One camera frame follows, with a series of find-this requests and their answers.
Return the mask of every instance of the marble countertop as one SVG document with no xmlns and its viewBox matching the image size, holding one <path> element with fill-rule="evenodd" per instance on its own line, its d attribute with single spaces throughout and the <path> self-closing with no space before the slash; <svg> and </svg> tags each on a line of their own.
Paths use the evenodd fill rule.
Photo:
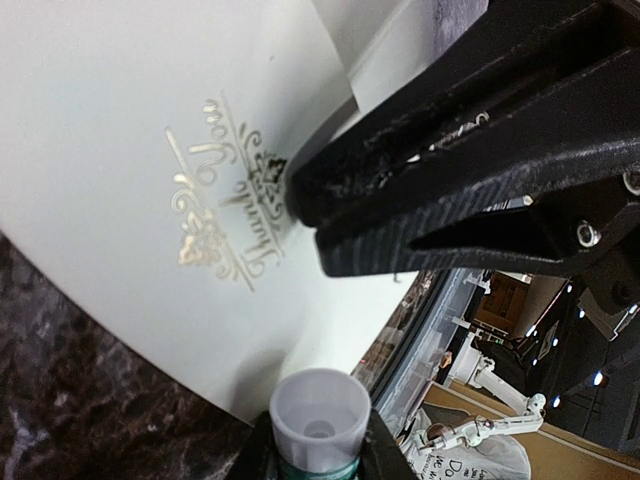
<svg viewBox="0 0 640 480">
<path fill-rule="evenodd" d="M 222 479 L 250 430 L 110 335 L 0 234 L 4 480 Z"/>
</svg>

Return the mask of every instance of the silver screw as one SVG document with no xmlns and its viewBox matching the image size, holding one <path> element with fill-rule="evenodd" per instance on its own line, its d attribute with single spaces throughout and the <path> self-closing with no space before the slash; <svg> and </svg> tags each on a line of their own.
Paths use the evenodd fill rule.
<svg viewBox="0 0 640 480">
<path fill-rule="evenodd" d="M 582 245 L 584 248 L 595 247 L 602 238 L 600 232 L 598 232 L 591 226 L 589 222 L 585 220 L 581 221 L 578 224 L 576 235 L 578 236 L 578 242 L 580 242 L 580 245 Z"/>
<path fill-rule="evenodd" d="M 640 197 L 640 172 L 627 172 L 622 175 L 622 179 L 627 190 L 636 197 Z"/>
</svg>

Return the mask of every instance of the cup rim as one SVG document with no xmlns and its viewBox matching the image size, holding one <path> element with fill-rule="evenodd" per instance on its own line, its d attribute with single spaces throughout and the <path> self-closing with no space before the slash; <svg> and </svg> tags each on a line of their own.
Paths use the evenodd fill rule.
<svg viewBox="0 0 640 480">
<path fill-rule="evenodd" d="M 278 413 L 276 412 L 275 403 L 278 397 L 280 396 L 280 393 L 282 392 L 283 388 L 289 383 L 291 383 L 291 381 L 297 379 L 298 377 L 301 377 L 303 375 L 306 375 L 312 372 L 324 372 L 324 373 L 331 373 L 331 374 L 337 373 L 337 374 L 343 375 L 344 377 L 352 381 L 353 384 L 356 386 L 356 388 L 360 390 L 360 392 L 364 395 L 364 398 L 366 399 L 368 404 L 368 408 L 360 414 L 360 416 L 354 422 L 351 428 L 337 435 L 333 435 L 331 437 L 313 438 L 313 437 L 307 437 L 300 433 L 294 432 L 291 428 L 289 428 L 284 423 L 284 420 L 280 418 L 280 415 L 278 415 Z M 364 388 L 364 385 L 362 385 L 362 383 L 360 383 L 360 381 L 357 378 L 352 377 L 351 375 L 347 375 L 346 373 L 341 372 L 340 370 L 334 370 L 332 368 L 308 368 L 306 370 L 302 370 L 300 372 L 294 373 L 293 375 L 289 375 L 284 380 L 282 380 L 280 384 L 276 387 L 276 390 L 273 392 L 273 395 L 271 396 L 271 401 L 269 403 L 269 415 L 271 416 L 271 421 L 277 426 L 277 428 L 281 430 L 283 433 L 285 433 L 289 438 L 301 443 L 311 444 L 311 445 L 330 444 L 330 443 L 334 443 L 336 441 L 342 440 L 343 438 L 348 438 L 349 436 L 352 436 L 357 430 L 361 428 L 362 423 L 365 422 L 370 412 L 371 412 L 371 398 L 369 398 L 369 392 L 367 391 L 366 388 Z"/>
</svg>

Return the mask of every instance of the white robotic arm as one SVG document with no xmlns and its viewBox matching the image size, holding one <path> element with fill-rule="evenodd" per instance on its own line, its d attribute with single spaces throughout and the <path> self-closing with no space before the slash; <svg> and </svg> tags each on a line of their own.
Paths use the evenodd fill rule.
<svg viewBox="0 0 640 480">
<path fill-rule="evenodd" d="M 434 450 L 447 450 L 458 445 L 475 447 L 492 435 L 514 435 L 537 431 L 543 424 L 542 411 L 546 404 L 544 395 L 538 393 L 525 397 L 495 373 L 495 363 L 484 357 L 478 350 L 468 346 L 464 357 L 456 360 L 453 375 L 475 388 L 486 388 L 511 407 L 518 416 L 500 420 L 488 420 L 476 417 L 459 427 L 449 429 L 440 436 L 427 440 L 422 437 L 420 450 L 430 453 Z"/>
</svg>

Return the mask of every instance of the translucent cup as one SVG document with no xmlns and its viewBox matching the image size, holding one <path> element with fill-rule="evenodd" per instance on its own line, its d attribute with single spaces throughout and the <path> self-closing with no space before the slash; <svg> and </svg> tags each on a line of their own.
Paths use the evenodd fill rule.
<svg viewBox="0 0 640 480">
<path fill-rule="evenodd" d="M 278 452 L 296 469 L 343 478 L 335 473 L 357 467 L 370 410 L 369 393 L 349 375 L 329 369 L 291 375 L 269 407 Z"/>
</svg>

